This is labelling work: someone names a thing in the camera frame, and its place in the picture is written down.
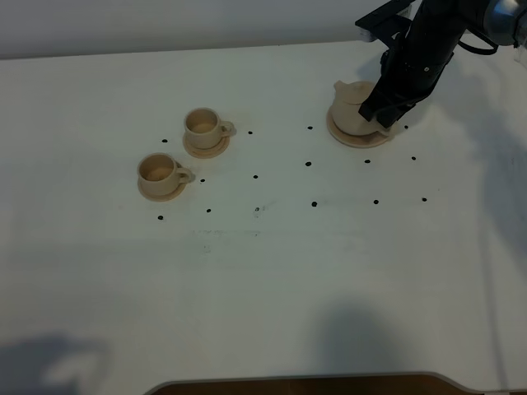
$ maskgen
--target robotic arm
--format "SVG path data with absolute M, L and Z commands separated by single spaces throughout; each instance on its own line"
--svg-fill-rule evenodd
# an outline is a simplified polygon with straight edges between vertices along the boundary
M 359 113 L 391 127 L 434 90 L 459 44 L 481 55 L 498 45 L 525 45 L 527 0 L 422 0 L 413 21 L 399 15 L 414 0 L 391 0 L 356 22 L 388 46 L 381 77 Z M 460 41 L 469 30 L 492 48 Z

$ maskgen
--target white table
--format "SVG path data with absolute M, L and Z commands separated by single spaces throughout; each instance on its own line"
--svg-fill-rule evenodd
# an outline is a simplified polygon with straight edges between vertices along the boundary
M 415 372 L 527 388 L 527 71 L 457 49 L 408 130 L 343 146 L 333 84 L 376 81 L 384 49 L 1 62 L 0 393 Z M 238 129 L 215 159 L 181 144 L 199 106 Z M 137 189 L 156 151 L 197 177 L 168 203 Z

